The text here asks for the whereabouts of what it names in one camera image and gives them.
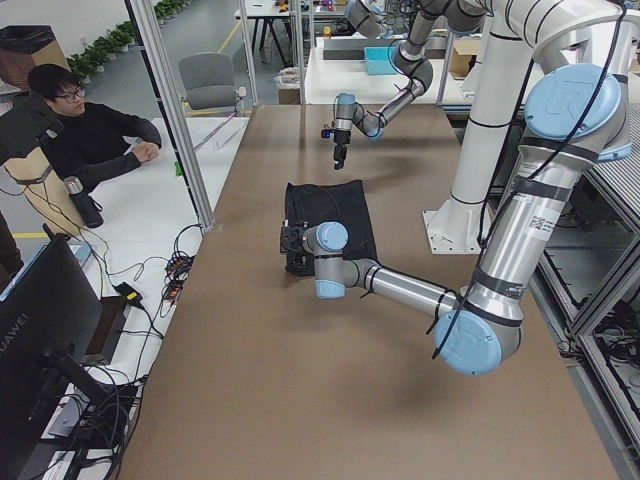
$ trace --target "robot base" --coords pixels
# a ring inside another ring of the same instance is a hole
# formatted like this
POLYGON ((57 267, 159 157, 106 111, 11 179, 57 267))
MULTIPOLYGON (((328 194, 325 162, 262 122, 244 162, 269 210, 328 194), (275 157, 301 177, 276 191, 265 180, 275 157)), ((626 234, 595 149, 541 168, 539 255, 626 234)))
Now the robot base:
MULTIPOLYGON (((423 211, 431 253, 434 255, 477 255, 480 206, 452 205, 447 200, 440 210, 423 211)), ((489 231, 491 221, 485 216, 482 235, 489 231)))

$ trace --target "robotic arm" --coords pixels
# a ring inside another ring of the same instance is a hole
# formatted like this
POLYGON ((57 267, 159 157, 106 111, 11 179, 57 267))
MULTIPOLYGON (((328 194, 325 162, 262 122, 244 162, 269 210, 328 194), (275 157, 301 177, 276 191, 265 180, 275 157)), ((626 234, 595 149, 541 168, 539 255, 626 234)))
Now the robotic arm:
MULTIPOLYGON (((356 30, 366 37, 390 34, 384 25, 383 12, 366 0, 350 0, 345 13, 356 30)), ((433 67, 425 57, 425 45, 436 20, 445 16, 452 30, 468 33, 478 28, 484 14, 484 9, 461 2, 432 0, 417 3, 411 31, 405 40, 399 42, 391 59, 398 72, 407 76, 407 85, 375 113, 365 110, 351 94, 338 95, 333 128, 322 131, 323 138, 334 134, 333 161, 336 170, 344 167, 353 125, 366 137, 377 140, 384 133, 384 127, 431 86, 433 67)))
MULTIPOLYGON (((626 70, 640 17, 604 0, 540 0, 534 6, 512 0, 509 12, 498 10, 498 0, 471 3, 503 16, 518 38, 532 43, 544 68, 554 69, 526 102, 527 130, 511 194, 496 213, 469 287, 458 294, 372 260, 344 261, 348 234, 335 222, 305 230, 302 247, 314 255, 319 297, 339 298, 346 287, 361 287, 433 316, 434 358, 440 354, 456 371, 481 375, 522 342, 520 301, 580 175, 630 149, 624 134, 626 70), (576 20, 576 11, 583 17, 576 20)), ((349 111, 341 113, 346 128, 349 111)))

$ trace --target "desk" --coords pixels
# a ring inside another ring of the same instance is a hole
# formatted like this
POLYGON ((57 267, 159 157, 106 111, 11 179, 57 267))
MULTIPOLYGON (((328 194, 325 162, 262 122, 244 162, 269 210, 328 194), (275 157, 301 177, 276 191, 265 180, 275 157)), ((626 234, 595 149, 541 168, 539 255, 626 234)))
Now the desk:
MULTIPOLYGON (((187 125, 194 144, 222 121, 222 118, 188 118, 187 125)), ((232 119, 197 152, 213 207, 218 201, 247 122, 248 118, 232 119)), ((155 119, 153 123, 160 130, 162 137, 160 157, 126 175, 98 185, 91 195, 103 207, 104 224, 84 234, 92 247, 101 256, 106 257, 111 272, 126 269, 112 276, 111 282, 117 285, 124 281, 134 286, 142 294, 142 303, 152 317, 158 305, 162 305, 161 291, 165 284, 166 260, 149 260, 140 278, 136 278, 138 269, 128 267, 153 256, 168 258, 173 252, 174 239, 178 232, 187 225, 197 223, 184 180, 175 174, 175 155, 164 121, 155 119)), ((200 230, 192 228, 180 237, 179 247, 189 255, 195 255, 201 239, 200 230)), ((103 281, 104 289, 101 292, 104 266, 100 266, 95 259, 91 258, 85 265, 85 274, 98 296, 101 293, 104 296, 115 294, 106 279, 103 281)), ((175 308, 166 303, 163 305, 162 315, 158 315, 155 321, 155 327, 159 331, 166 331, 172 321, 174 310, 175 308)), ((132 308, 124 330, 146 332, 148 329, 147 316, 141 310, 132 308)), ((149 372, 161 343, 158 338, 149 337, 145 342, 144 335, 123 333, 113 360, 108 366, 108 372, 90 368, 89 373, 106 384, 112 383, 109 375, 119 384, 131 381, 136 377, 136 373, 137 377, 140 377, 149 372)), ((91 455, 109 453, 92 451, 91 455)), ((80 478, 103 479, 107 469, 108 464, 97 464, 84 469, 80 478)))
MULTIPOLYGON (((324 60, 322 46, 324 40, 317 39, 317 48, 311 49, 305 76, 305 96, 308 104, 333 104, 336 95, 341 92, 353 93, 356 100, 363 104, 385 104, 404 87, 407 79, 403 75, 368 75, 364 60, 324 60)), ((433 82, 429 90, 418 97, 414 103, 436 103, 444 60, 430 60, 433 66, 433 82)), ((533 86, 543 77, 537 67, 532 72, 526 96, 533 86)), ((461 89, 462 80, 455 80, 447 74, 443 106, 470 106, 473 96, 465 96, 461 89)), ((640 77, 629 74, 629 96, 631 103, 640 102, 640 77)))
MULTIPOLYGON (((280 59, 282 63, 286 66, 287 61, 284 58, 284 53, 282 52, 282 47, 280 46, 280 42, 278 41, 278 36, 276 35, 276 31, 273 28, 273 22, 275 20, 284 20, 285 28, 287 29, 287 34, 289 35, 289 39, 291 39, 291 26, 288 22, 289 20, 289 12, 280 12, 279 7, 272 0, 245 0, 245 5, 247 9, 247 19, 254 20, 253 23, 253 38, 251 39, 251 51, 253 52, 256 48, 256 38, 258 36, 258 24, 260 20, 262 20, 262 35, 260 37, 260 50, 264 48, 264 41, 267 34, 267 27, 269 27, 269 31, 273 36, 273 42, 276 44, 276 48, 278 49, 278 54, 280 55, 280 59)), ((237 19, 240 19, 240 10, 236 10, 234 16, 237 19)))
MULTIPOLYGON (((291 24, 289 23, 289 17, 293 15, 293 12, 286 11, 280 12, 279 7, 276 5, 275 1, 270 0, 245 0, 245 8, 247 11, 247 19, 254 20, 253 24, 253 38, 251 39, 251 51, 253 52, 256 48, 256 38, 258 36, 258 24, 260 20, 262 20, 262 35, 260 37, 260 50, 264 48, 265 36, 267 33, 267 28, 271 32, 273 36, 273 41, 276 44, 276 48, 278 49, 278 54, 280 55, 280 59, 282 63, 287 66, 289 62, 287 62, 284 58, 284 53, 282 52, 282 47, 280 46, 280 42, 278 41, 278 36, 276 35, 275 29, 273 28, 273 22, 276 20, 284 20, 284 25, 287 30, 287 35, 289 36, 289 40, 291 40, 291 24)), ((314 5, 313 7, 313 15, 314 19, 322 20, 322 19, 335 19, 344 17, 344 5, 335 5, 332 10, 329 10, 326 6, 323 5, 314 5)), ((309 12, 302 12, 302 16, 304 18, 309 17, 309 12)), ((234 13, 234 17, 237 19, 241 18, 240 10, 236 10, 234 13)))
POLYGON ((312 279, 285 273, 286 183, 354 178, 384 264, 459 288, 475 262, 432 256, 421 222, 457 163, 443 112, 408 107, 375 147, 354 137, 340 172, 318 135, 330 115, 330 105, 255 110, 120 478, 617 478, 531 296, 518 354, 468 378, 431 360, 430 318, 362 291, 321 301, 312 279))

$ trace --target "man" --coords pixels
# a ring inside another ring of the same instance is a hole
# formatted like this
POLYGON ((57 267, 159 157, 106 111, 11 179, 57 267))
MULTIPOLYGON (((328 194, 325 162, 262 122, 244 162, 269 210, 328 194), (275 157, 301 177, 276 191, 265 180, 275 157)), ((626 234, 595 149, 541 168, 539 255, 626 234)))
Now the man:
POLYGON ((53 64, 29 72, 29 88, 42 96, 64 125, 42 151, 61 179, 76 176, 88 191, 160 154, 160 133, 151 122, 106 105, 85 103, 84 89, 68 70, 53 64), (131 147, 123 136, 140 137, 131 147))

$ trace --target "blue box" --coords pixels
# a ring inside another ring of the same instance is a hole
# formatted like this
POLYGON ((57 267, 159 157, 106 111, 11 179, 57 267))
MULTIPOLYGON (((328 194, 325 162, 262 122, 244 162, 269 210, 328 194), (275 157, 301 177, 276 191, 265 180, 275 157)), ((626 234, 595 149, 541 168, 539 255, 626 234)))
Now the blue box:
POLYGON ((396 47, 365 47, 364 63, 369 75, 397 75, 391 60, 396 53, 396 47))

